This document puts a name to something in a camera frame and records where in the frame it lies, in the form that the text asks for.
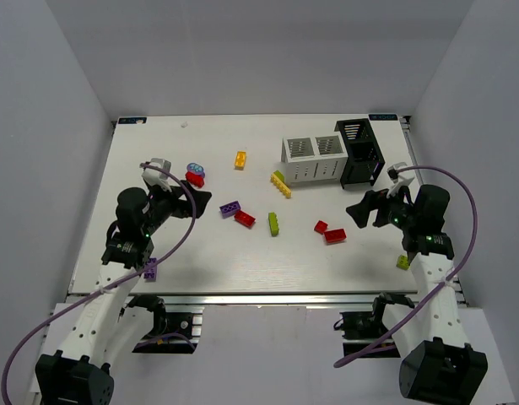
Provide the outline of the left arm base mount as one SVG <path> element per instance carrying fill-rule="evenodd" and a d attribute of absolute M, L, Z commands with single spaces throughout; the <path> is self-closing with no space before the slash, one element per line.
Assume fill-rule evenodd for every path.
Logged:
<path fill-rule="evenodd" d="M 192 312 L 171 312 L 162 298 L 151 294 L 133 297 L 125 308 L 143 308 L 149 313 L 153 328 L 136 345 L 136 354 L 193 354 L 197 343 L 192 332 Z"/>

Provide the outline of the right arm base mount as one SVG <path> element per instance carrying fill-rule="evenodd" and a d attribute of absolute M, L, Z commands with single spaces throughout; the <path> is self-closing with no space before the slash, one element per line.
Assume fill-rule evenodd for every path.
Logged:
<path fill-rule="evenodd" d="M 382 292 L 374 298 L 371 310 L 340 313 L 341 318 L 334 323 L 333 330 L 343 333 L 344 356 L 357 353 L 387 331 L 382 316 L 385 309 L 392 306 L 413 309 L 414 302 L 405 294 Z"/>

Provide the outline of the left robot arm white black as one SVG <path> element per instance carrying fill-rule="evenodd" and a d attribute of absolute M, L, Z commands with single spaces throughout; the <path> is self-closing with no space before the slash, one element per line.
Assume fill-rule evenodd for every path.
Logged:
<path fill-rule="evenodd" d="M 56 352 L 43 354 L 35 376 L 45 404 L 107 404 L 114 392 L 111 374 L 119 354 L 131 353 L 143 338 L 165 332 L 164 301 L 152 294 L 129 296 L 140 271 L 150 264 L 153 233 L 170 217 L 200 217 L 211 192 L 187 181 L 130 187 L 117 197 L 116 220 L 106 233 L 96 282 L 97 297 L 80 316 Z"/>

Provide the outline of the small red square lego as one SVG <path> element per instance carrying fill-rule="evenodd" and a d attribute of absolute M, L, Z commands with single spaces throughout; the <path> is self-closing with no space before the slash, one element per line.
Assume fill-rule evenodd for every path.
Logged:
<path fill-rule="evenodd" d="M 314 230 L 319 233 L 320 235 L 323 235 L 326 231 L 327 231 L 327 228 L 328 228 L 328 224 L 322 220 L 318 220 L 315 227 L 314 227 Z"/>

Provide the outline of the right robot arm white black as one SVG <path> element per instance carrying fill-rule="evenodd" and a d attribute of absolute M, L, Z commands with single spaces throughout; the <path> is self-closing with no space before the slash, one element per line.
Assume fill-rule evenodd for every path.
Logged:
<path fill-rule="evenodd" d="M 474 350 L 458 313 L 451 274 L 454 250 L 443 232 L 450 195 L 423 185 L 414 201 L 407 186 L 395 192 L 368 191 L 346 209 L 359 228 L 376 213 L 376 228 L 391 224 L 403 233 L 402 246 L 419 293 L 417 304 L 403 295 L 380 294 L 372 319 L 392 332 L 402 362 L 403 397 L 431 404 L 469 404 L 488 370 L 485 354 Z"/>

